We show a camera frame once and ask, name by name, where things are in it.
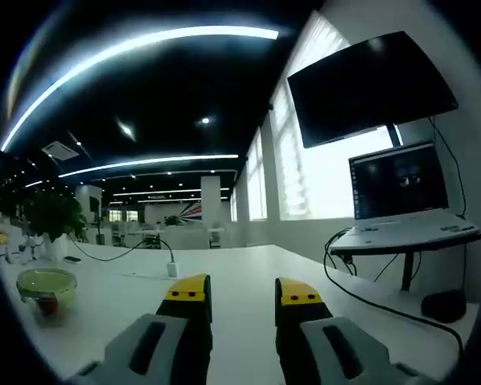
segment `cable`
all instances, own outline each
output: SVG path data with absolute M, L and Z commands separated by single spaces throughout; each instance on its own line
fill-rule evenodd
M 422 251 L 419 251 L 418 252 L 418 265 L 417 265 L 417 269 L 415 270 L 415 273 L 414 275 L 411 276 L 411 279 L 410 279 L 410 282 L 412 282 L 415 278 L 415 276 L 417 275 L 418 273 L 418 269 L 420 269 L 420 264 L 422 263 Z
M 467 272 L 467 244 L 463 245 L 463 280 L 462 290 L 465 292 L 465 273 Z
M 73 239 L 73 237 L 70 236 L 70 239 L 71 241 L 75 244 L 75 246 L 77 247 L 77 249 L 79 249 L 82 253 L 84 253 L 86 256 L 88 256 L 89 258 L 91 259 L 94 259 L 96 261 L 100 261 L 100 262 L 110 262 L 110 261 L 114 261 L 118 258 L 121 258 L 121 257 L 124 257 L 125 255 L 127 255 L 128 253 L 134 251 L 135 249 L 137 249 L 139 246 L 141 246 L 145 240 L 142 240 L 141 242 L 139 242 L 137 245 L 135 245 L 134 247 L 130 248 L 128 251 L 124 252 L 124 253 L 121 253 L 120 255 L 117 255 L 113 258 L 110 258 L 110 259 L 101 259 L 101 258 L 97 258 L 97 257 L 93 257 L 92 255 L 89 255 L 88 253 L 86 253 L 85 251 L 83 251 L 79 245 L 77 245 L 77 243 L 75 242 L 75 240 Z M 169 249 L 169 253 L 171 254 L 171 262 L 175 262 L 175 256 L 173 255 L 173 250 L 171 249 L 171 247 L 165 242 L 165 241 L 162 241 L 160 240 L 162 243 L 164 243 L 168 249 Z
M 335 265 L 335 262 L 333 261 L 333 258 L 331 257 L 331 255 L 329 256 L 329 260 L 331 261 L 331 264 L 333 265 L 335 270 L 337 270 L 337 265 Z
M 373 306 L 373 307 L 376 307 L 378 309 L 381 309 L 381 310 L 385 310 L 385 311 L 388 311 L 389 313 L 392 313 L 392 314 L 396 314 L 396 315 L 399 315 L 401 317 L 404 317 L 404 318 L 408 318 L 408 319 L 411 319 L 413 321 L 417 321 L 417 322 L 421 322 L 421 323 L 425 323 L 426 325 L 429 325 L 429 326 L 433 326 L 433 327 L 436 327 L 440 330 L 444 330 L 446 331 L 447 333 L 451 334 L 456 342 L 458 343 L 458 354 L 459 356 L 461 356 L 461 354 L 463 353 L 463 341 L 461 339 L 461 337 L 459 336 L 459 334 L 451 329 L 450 327 L 447 327 L 447 326 L 444 326 L 444 325 L 441 325 L 439 323 L 436 323 L 436 322 L 432 322 L 428 319 L 424 319 L 424 318 L 420 318 L 420 317 L 415 317 L 414 315 L 410 315 L 410 314 L 406 314 L 406 313 L 403 313 L 401 311 L 398 311 L 398 310 L 394 310 L 394 309 L 391 309 L 389 307 L 386 307 L 386 306 L 382 306 L 382 305 L 378 305 L 377 303 L 374 303 L 374 302 L 371 302 L 371 301 L 368 301 L 362 297 L 359 297 L 357 296 L 356 294 L 353 294 L 351 293 L 350 291 L 348 291 L 347 289 L 344 289 L 340 284 L 336 283 L 329 275 L 328 273 L 328 269 L 326 268 L 326 257 L 329 256 L 329 252 L 328 252 L 328 249 L 329 249 L 329 245 L 331 244 L 331 242 L 333 241 L 333 239 L 339 234 L 335 234 L 333 235 L 328 242 L 326 242 L 325 244 L 325 253 L 324 253 L 324 259 L 322 261 L 322 265 L 324 267 L 324 272 L 326 274 L 326 277 L 331 281 L 331 283 L 333 283 L 336 287 L 338 287 L 340 290 L 342 290 L 344 293 L 350 295 L 351 297 L 353 298 L 356 298 L 358 301 L 361 301 L 363 303 L 365 303 L 366 305 L 369 305 L 369 306 Z
M 458 173 L 459 187 L 462 190 L 462 199 L 463 199 L 463 211 L 460 214 L 460 216 L 461 216 L 462 219 L 465 219 L 465 213 L 467 212 L 467 198 L 465 197 L 465 188 L 463 187 L 462 174 L 459 171 L 458 160 L 456 159 L 455 154 L 451 151 L 451 148 L 449 147 L 449 144 L 447 144 L 446 139 L 443 137 L 442 132 L 439 130 L 438 127 L 436 127 L 435 122 L 433 120 L 431 120 L 431 118 L 427 118 L 427 119 L 430 121 L 430 123 L 433 126 L 433 128 L 435 129 L 435 131 L 440 135 L 440 139 L 442 139 L 442 142 L 445 144 L 445 146 L 447 148 L 447 151 L 451 154 L 452 159 L 455 161 L 456 172 Z
M 354 262 L 351 262 L 350 265 L 353 266 L 353 269 L 354 269 L 354 276 L 357 277 L 358 276 L 358 269 L 356 268 L 356 265 L 354 264 Z
M 341 258 L 342 262 L 344 262 L 344 266 L 346 267 L 347 271 L 350 272 L 351 275 L 353 275 L 353 272 L 350 269 L 350 266 L 347 264 L 347 262 L 344 260 L 344 258 Z
M 382 274 L 385 272 L 386 268 L 388 266 L 390 266 L 390 264 L 395 261 L 395 258 L 397 258 L 399 256 L 399 254 L 395 254 L 394 257 L 392 259 L 390 259 L 390 262 L 388 262 L 385 267 L 382 269 L 382 271 L 379 272 L 378 276 L 374 279 L 374 282 L 376 282 L 381 276 Z

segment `laptop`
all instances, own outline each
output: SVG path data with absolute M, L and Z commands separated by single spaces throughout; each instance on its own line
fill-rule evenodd
M 331 245 L 332 253 L 447 247 L 449 241 L 480 234 L 475 225 L 449 210 L 442 168 L 431 142 L 357 156 L 349 162 L 355 225 Z

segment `led light strip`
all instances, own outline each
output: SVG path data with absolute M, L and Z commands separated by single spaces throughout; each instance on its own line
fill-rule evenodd
M 189 202 L 189 201 L 201 201 L 201 198 L 184 198 L 184 199 L 153 199 L 146 201 L 137 201 L 137 203 L 150 203 L 150 202 Z
M 238 157 L 239 157 L 238 155 L 190 155 L 190 156 L 171 156 L 171 157 L 168 157 L 168 158 L 152 158 L 152 159 L 144 159 L 144 160 L 132 160 L 130 162 L 105 164 L 104 166 L 83 168 L 82 170 L 77 170 L 77 171 L 73 171 L 73 172 L 68 172 L 66 174 L 61 174 L 61 175 L 59 175 L 59 178 L 65 178 L 67 176 L 72 176 L 72 175 L 77 175 L 77 174 L 84 174 L 85 172 L 106 170 L 106 169 L 109 169 L 109 168 L 137 166 L 137 165 L 140 165 L 140 164 L 157 164 L 157 163 L 181 162 L 181 161 L 186 161 L 186 160 L 237 159 Z M 40 184 L 40 183 L 42 183 L 42 180 L 38 180 L 37 182 L 28 184 L 25 187 L 34 186 L 34 185 Z
M 221 187 L 221 191 L 228 191 L 228 187 Z M 166 191 L 142 191 L 142 192 L 118 192 L 112 194 L 114 197 L 125 197 L 128 195 L 148 195 L 148 194 L 172 194 L 172 193 L 200 193 L 201 188 L 189 188 L 187 190 L 166 190 Z
M 211 35 L 232 35 L 232 36 L 246 36 L 261 39 L 276 39 L 278 32 L 276 30 L 266 30 L 263 28 L 255 28 L 250 26 L 190 26 L 187 28 L 178 28 L 175 30 L 163 30 L 153 34 L 144 34 L 137 38 L 128 39 L 125 42 L 109 47 L 98 54 L 84 60 L 77 66 L 71 68 L 63 77 L 58 79 L 55 83 L 49 86 L 32 104 L 18 122 L 10 130 L 9 135 L 4 140 L 1 150 L 5 151 L 9 143 L 16 135 L 20 127 L 25 123 L 27 118 L 32 115 L 37 107 L 41 105 L 51 94 L 57 91 L 62 85 L 69 82 L 75 76 L 80 75 L 89 68 L 101 63 L 107 59 L 113 58 L 117 55 L 133 51 L 137 48 L 142 48 L 151 44 L 160 43 L 171 39 L 187 38 L 191 36 L 211 36 Z
M 38 180 L 37 182 L 34 182 L 34 183 L 31 183 L 31 184 L 28 184 L 28 185 L 27 185 L 27 186 L 25 186 L 25 187 L 31 187 L 31 186 L 35 186 L 35 185 L 37 185 L 37 184 L 40 184 L 40 183 L 42 183 L 42 180 Z

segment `black ceiling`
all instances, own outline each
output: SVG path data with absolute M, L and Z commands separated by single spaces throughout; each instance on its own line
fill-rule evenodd
M 232 187 L 290 51 L 311 10 L 322 2 L 131 0 L 108 2 L 107 7 L 89 3 L 59 11 L 36 38 L 36 55 L 22 73 L 12 124 L 71 68 L 70 63 L 79 63 L 125 37 L 200 25 L 257 26 L 280 34 L 277 40 L 234 36 L 175 39 L 109 59 L 47 99 L 23 124 L 9 151 L 34 162 L 36 168 L 59 174 L 123 160 L 237 154 L 238 160 L 114 168 L 64 178 L 68 184 L 104 185 L 110 199 L 123 187 L 143 191 L 154 185 L 155 190 L 170 190 L 182 183 L 199 188 L 200 176 L 209 175 L 211 169 L 218 170 L 222 186 Z M 210 124 L 200 123 L 204 117 Z M 118 120 L 132 128 L 135 140 L 121 132 Z M 41 151 L 53 141 L 79 156 L 53 161 Z M 35 181 L 35 176 L 32 178 L 29 180 L 28 173 L 23 177 Z

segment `air vent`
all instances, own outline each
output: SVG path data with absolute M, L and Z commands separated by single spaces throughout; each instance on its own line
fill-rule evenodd
M 79 154 L 60 142 L 53 142 L 42 149 L 46 154 L 52 155 L 56 160 L 68 160 Z

